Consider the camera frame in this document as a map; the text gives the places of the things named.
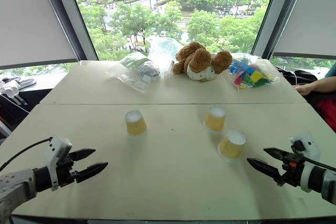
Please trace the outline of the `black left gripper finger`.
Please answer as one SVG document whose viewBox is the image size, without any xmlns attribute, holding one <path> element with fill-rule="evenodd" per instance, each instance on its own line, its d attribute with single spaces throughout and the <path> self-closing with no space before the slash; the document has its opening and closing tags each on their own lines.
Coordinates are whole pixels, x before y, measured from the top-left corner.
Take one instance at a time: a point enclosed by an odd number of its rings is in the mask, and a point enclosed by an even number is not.
<svg viewBox="0 0 336 224">
<path fill-rule="evenodd" d="M 108 162 L 101 162 L 93 164 L 86 169 L 77 172 L 75 175 L 75 180 L 77 183 L 83 182 L 103 171 L 108 166 Z"/>
<path fill-rule="evenodd" d="M 75 161 L 79 161 L 79 160 L 82 160 L 88 157 L 95 151 L 96 150 L 93 148 L 83 148 L 83 149 L 69 153 L 68 156 L 75 162 Z"/>
</svg>

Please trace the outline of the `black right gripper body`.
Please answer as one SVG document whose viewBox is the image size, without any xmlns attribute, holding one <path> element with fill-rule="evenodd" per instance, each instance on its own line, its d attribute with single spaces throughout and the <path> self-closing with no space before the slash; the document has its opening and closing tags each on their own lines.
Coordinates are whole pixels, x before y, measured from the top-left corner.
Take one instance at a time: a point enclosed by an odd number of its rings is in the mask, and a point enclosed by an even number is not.
<svg viewBox="0 0 336 224">
<path fill-rule="evenodd" d="M 300 185 L 301 175 L 306 159 L 301 154 L 288 153 L 283 159 L 282 168 L 286 171 L 277 181 L 278 186 L 289 184 L 293 187 Z"/>
</svg>

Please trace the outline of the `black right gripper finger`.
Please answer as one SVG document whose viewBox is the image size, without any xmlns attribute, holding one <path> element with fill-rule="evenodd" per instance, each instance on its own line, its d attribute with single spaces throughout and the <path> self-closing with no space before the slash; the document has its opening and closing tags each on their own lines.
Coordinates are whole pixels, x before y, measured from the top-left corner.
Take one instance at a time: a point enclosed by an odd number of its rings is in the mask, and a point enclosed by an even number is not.
<svg viewBox="0 0 336 224">
<path fill-rule="evenodd" d="M 266 162 L 261 161 L 257 158 L 247 158 L 247 162 L 257 171 L 271 177 L 275 182 L 281 182 L 282 176 L 279 170 Z"/>
<path fill-rule="evenodd" d="M 282 162 L 288 162 L 290 160 L 290 153 L 275 147 L 264 148 L 264 151 L 273 158 Z"/>
</svg>

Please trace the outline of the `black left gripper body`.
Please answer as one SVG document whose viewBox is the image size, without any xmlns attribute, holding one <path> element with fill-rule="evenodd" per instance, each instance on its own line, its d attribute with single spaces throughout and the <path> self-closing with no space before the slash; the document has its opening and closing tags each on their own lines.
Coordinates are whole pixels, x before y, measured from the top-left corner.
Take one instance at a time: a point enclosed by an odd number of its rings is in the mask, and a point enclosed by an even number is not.
<svg viewBox="0 0 336 224">
<path fill-rule="evenodd" d="M 67 186 L 76 181 L 78 172 L 72 169 L 76 158 L 77 154 L 72 152 L 57 162 L 56 174 L 59 187 Z"/>
</svg>

